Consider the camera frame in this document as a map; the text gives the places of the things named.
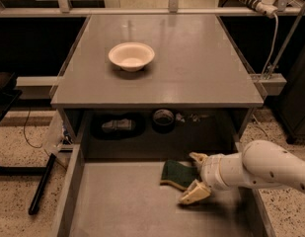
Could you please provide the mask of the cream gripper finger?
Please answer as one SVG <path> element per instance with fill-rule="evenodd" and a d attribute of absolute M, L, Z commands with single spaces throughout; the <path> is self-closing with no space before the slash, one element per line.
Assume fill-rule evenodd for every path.
<path fill-rule="evenodd" d="M 211 194 L 210 188 L 199 180 L 194 180 L 188 189 L 179 198 L 180 204 L 192 204 L 202 199 L 208 198 Z"/>
<path fill-rule="evenodd" d="M 208 158 L 206 154 L 191 152 L 190 158 L 197 164 L 202 165 Z"/>

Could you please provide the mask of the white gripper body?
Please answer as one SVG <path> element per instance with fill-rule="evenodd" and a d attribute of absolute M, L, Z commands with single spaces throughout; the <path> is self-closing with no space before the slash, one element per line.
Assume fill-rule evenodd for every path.
<path fill-rule="evenodd" d="M 241 153 L 210 155 L 201 163 L 199 174 L 213 190 L 230 190 L 246 185 Z"/>

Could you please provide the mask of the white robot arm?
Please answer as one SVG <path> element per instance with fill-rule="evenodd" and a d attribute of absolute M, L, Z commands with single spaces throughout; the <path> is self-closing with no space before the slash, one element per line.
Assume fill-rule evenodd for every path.
<path fill-rule="evenodd" d="M 270 141 L 254 140 L 241 152 L 229 155 L 192 152 L 190 157 L 200 180 L 189 185 L 180 204 L 192 204 L 208 198 L 213 191 L 234 188 L 289 187 L 305 194 L 305 161 Z"/>

